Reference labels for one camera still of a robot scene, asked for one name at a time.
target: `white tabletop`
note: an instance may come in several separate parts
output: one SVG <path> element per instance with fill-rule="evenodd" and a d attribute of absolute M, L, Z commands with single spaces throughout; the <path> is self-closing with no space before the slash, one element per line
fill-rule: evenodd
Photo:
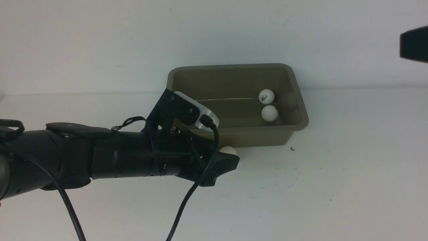
<path fill-rule="evenodd" d="M 159 96 L 6 96 L 0 117 L 27 130 L 55 121 L 111 127 L 147 115 Z M 428 89 L 303 97 L 309 126 L 285 146 L 238 148 L 238 168 L 196 190 L 173 240 L 428 239 Z M 176 177 L 119 178 L 68 193 L 87 240 L 155 241 L 166 239 L 191 185 Z M 37 190 L 2 201 L 0 240 L 77 236 L 59 194 Z"/>

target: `black bracket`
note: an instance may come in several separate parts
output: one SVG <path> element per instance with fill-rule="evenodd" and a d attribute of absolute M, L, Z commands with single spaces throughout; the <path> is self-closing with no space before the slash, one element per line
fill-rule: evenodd
<path fill-rule="evenodd" d="M 155 107 L 147 117 L 147 120 L 155 130 L 158 130 L 158 126 L 162 127 L 157 139 L 160 142 L 165 142 L 170 136 L 174 118 L 177 118 L 187 126 L 191 126 L 198 121 L 199 114 L 200 111 L 198 107 L 174 92 L 165 89 Z"/>
<path fill-rule="evenodd" d="M 25 130 L 24 124 L 19 120 L 4 120 L 0 119 L 0 138 L 4 140 L 15 139 L 19 134 Z"/>

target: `black cable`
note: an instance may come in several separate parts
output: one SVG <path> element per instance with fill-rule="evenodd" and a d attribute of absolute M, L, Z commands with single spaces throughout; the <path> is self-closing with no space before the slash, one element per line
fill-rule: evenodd
<path fill-rule="evenodd" d="M 181 215 L 183 214 L 184 208 L 185 208 L 187 202 L 189 201 L 190 196 L 192 196 L 193 192 L 202 183 L 202 181 L 204 180 L 204 178 L 207 175 L 207 173 L 212 169 L 212 167 L 215 164 L 214 160 L 215 160 L 215 158 L 217 156 L 217 153 L 218 153 L 218 142 L 219 142 L 219 135 L 218 135 L 217 126 L 214 125 L 212 119 L 209 118 L 207 115 L 203 115 L 202 116 L 201 123 L 204 124 L 205 126 L 211 128 L 211 130 L 213 130 L 213 132 L 214 132 L 214 149 L 213 149 L 213 153 L 211 154 L 211 157 L 210 157 L 210 159 L 208 161 L 208 165 L 205 167 L 205 169 L 202 172 L 202 174 L 195 181 L 195 183 L 189 189 L 189 191 L 187 192 L 187 194 L 184 197 L 183 201 L 181 202 L 180 208 L 178 209 L 178 212 L 177 212 L 177 216 L 175 217 L 174 223 L 172 225 L 171 231 L 169 232 L 169 235 L 168 235 L 168 238 L 166 239 L 166 241 L 171 241 L 172 240 L 172 236 L 174 235 L 175 230 L 177 229 L 177 226 L 178 226 L 178 223 L 180 221 Z"/>
<path fill-rule="evenodd" d="M 58 189 L 59 194 L 62 197 L 62 200 L 64 201 L 65 207 L 67 208 L 68 214 L 70 215 L 71 221 L 73 222 L 74 229 L 76 230 L 77 236 L 79 237 L 79 241 L 86 241 L 85 235 L 83 234 L 82 227 L 80 226 L 79 220 L 77 218 L 77 215 L 74 211 L 73 205 L 71 204 L 70 199 L 68 198 L 67 193 L 65 192 L 64 188 L 61 186 L 59 181 L 45 168 L 45 166 L 40 163 L 36 158 L 33 156 L 27 154 L 24 151 L 20 151 L 13 146 L 9 145 L 7 142 L 4 142 L 4 144 L 15 154 L 20 156 L 21 158 L 24 158 L 24 160 L 32 162 L 34 165 L 39 167 L 51 180 L 52 183 L 56 186 Z"/>
<path fill-rule="evenodd" d="M 155 163 L 156 170 L 158 171 L 158 173 L 159 173 L 160 176 L 162 176 L 162 174 L 165 175 L 165 172 L 161 172 L 161 168 L 160 168 L 158 160 L 156 158 L 156 156 L 159 154 L 159 151 L 158 151 L 158 146 L 156 145 L 156 142 L 153 141 L 153 135 L 154 135 L 153 132 L 154 132 L 154 130 L 152 128 L 152 125 L 150 124 L 150 122 L 146 118 L 144 118 L 142 116 L 135 116 L 135 117 L 128 118 L 128 119 L 126 119 L 123 122 L 122 125 L 116 126 L 116 127 L 112 127 L 111 130 L 115 131 L 115 132 L 118 132 L 123 127 L 129 126 L 130 124 L 134 123 L 135 121 L 145 121 L 146 122 L 147 129 L 149 130 L 150 144 L 152 145 L 153 161 Z"/>

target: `white wall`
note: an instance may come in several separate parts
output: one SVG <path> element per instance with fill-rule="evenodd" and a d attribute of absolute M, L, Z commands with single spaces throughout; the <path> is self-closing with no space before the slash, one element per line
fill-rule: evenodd
<path fill-rule="evenodd" d="M 160 91 L 178 66 L 290 65 L 308 88 L 428 86 L 426 0 L 2 0 L 0 93 Z"/>

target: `black object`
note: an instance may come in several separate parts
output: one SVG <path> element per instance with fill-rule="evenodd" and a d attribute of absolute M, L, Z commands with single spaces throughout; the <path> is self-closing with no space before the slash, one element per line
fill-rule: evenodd
<path fill-rule="evenodd" d="M 400 57 L 428 63 L 428 26 L 401 34 Z"/>
<path fill-rule="evenodd" d="M 120 126 L 109 130 L 72 123 L 50 123 L 46 130 L 23 132 L 19 121 L 1 120 L 0 200 L 39 188 L 61 192 L 62 187 L 79 188 L 100 178 L 175 175 L 206 187 L 236 169 L 238 156 L 215 155 L 214 141 L 172 128 L 174 117 L 191 125 L 198 120 L 199 109 L 165 90 L 140 133 L 119 132 Z M 137 120 L 144 118 L 133 117 L 123 125 Z"/>
<path fill-rule="evenodd" d="M 26 161 L 32 162 L 35 166 L 37 166 L 40 170 L 42 170 L 52 180 L 52 183 L 58 189 L 58 192 L 61 195 L 62 200 L 64 201 L 64 204 L 65 204 L 65 207 L 67 208 L 68 214 L 71 217 L 71 221 L 73 223 L 73 226 L 76 229 L 76 233 L 77 233 L 77 236 L 79 238 L 79 241 L 86 241 L 85 235 L 83 234 L 82 227 L 80 226 L 80 222 L 77 218 L 76 212 L 74 211 L 73 205 L 71 204 L 71 201 L 68 198 L 67 193 L 65 192 L 64 188 L 61 186 L 59 181 L 55 177 L 52 176 L 52 174 L 45 168 L 45 166 L 43 164 L 41 164 L 38 160 L 34 159 L 34 157 L 26 154 L 23 151 L 14 149 L 12 146 L 10 146 L 7 143 L 4 143 L 4 145 L 7 146 L 10 151 L 13 151 L 13 153 L 24 158 Z"/>
<path fill-rule="evenodd" d="M 184 208 L 186 207 L 187 202 L 190 199 L 190 196 L 192 196 L 193 192 L 196 190 L 196 188 L 202 183 L 202 180 L 205 178 L 205 176 L 210 172 L 210 170 L 213 168 L 213 165 L 215 163 L 216 155 L 218 154 L 218 142 L 219 142 L 219 134 L 217 130 L 217 126 L 214 124 L 213 120 L 208 117 L 207 115 L 203 115 L 201 117 L 201 123 L 209 127 L 214 132 L 214 152 L 210 156 L 210 160 L 208 161 L 208 164 L 204 168 L 204 171 L 202 174 L 198 177 L 198 179 L 195 181 L 195 183 L 192 185 L 192 187 L 187 192 L 186 196 L 184 196 L 183 201 L 181 202 L 180 208 L 178 209 L 177 215 L 175 217 L 174 223 L 172 225 L 171 231 L 169 232 L 168 238 L 166 241 L 171 241 L 172 236 L 175 233 L 175 230 L 177 229 L 178 222 L 180 221 L 181 215 L 183 214 Z"/>

